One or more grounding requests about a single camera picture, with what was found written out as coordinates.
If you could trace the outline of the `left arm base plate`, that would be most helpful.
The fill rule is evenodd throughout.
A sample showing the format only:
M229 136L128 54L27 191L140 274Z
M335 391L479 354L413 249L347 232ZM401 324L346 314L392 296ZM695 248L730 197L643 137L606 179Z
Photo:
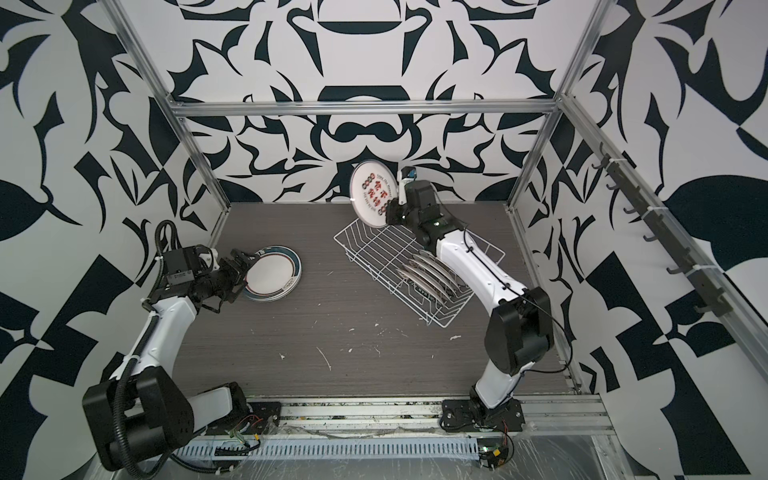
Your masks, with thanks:
M227 430L228 434L262 435L276 429L280 425L282 403L278 401L249 402L249 411L234 426Z

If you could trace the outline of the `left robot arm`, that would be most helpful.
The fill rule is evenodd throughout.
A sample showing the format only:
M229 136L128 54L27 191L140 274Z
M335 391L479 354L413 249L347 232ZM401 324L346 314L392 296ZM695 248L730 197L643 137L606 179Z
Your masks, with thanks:
M102 466L152 479L174 453L210 427L232 428L249 414L242 388L225 383L192 397L172 378L181 344L207 300L234 302L253 254L222 258L204 245L158 256L158 276L142 302L148 317L122 363L90 387L83 410Z

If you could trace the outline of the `white wire dish rack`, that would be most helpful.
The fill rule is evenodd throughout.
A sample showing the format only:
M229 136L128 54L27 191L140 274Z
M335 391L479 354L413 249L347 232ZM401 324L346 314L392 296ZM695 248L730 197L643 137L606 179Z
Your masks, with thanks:
M432 254L404 226L373 228L357 219L334 236L348 260L361 267L422 320L448 327L469 301L512 298L520 290L500 268L505 253L471 231L448 235Z

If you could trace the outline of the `row plate hao shi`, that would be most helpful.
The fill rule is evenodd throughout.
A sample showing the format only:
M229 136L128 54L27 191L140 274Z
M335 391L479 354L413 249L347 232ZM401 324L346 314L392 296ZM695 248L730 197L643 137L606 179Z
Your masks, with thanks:
M435 287L418 272L406 268L398 268L397 273L404 280L412 284L419 292L428 296L438 304L445 305L451 301L451 298L442 289Z

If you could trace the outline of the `plate enjoy the moment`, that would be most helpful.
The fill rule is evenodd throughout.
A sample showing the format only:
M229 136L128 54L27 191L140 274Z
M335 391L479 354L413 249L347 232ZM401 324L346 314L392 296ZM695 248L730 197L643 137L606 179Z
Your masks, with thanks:
M255 252L255 263L246 275L243 294L255 302L274 302L286 297L298 285L303 269L299 255L291 248L273 245Z

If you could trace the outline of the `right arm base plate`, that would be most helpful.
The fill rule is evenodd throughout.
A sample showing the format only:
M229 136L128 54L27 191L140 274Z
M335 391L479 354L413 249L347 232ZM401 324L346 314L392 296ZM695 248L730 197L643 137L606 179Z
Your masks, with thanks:
M526 422L521 403L516 399L493 409L486 408L479 399L445 399L441 408L439 426L447 432L521 432Z

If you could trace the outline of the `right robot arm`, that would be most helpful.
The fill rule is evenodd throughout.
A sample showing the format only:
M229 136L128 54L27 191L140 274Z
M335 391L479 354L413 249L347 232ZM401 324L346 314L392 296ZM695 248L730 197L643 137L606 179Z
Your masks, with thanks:
M554 346L548 295L527 288L503 271L439 204L426 180L400 180L387 205L386 222L402 225L419 244L468 286L489 315L484 337L488 363L473 387L483 412L513 398L524 374Z

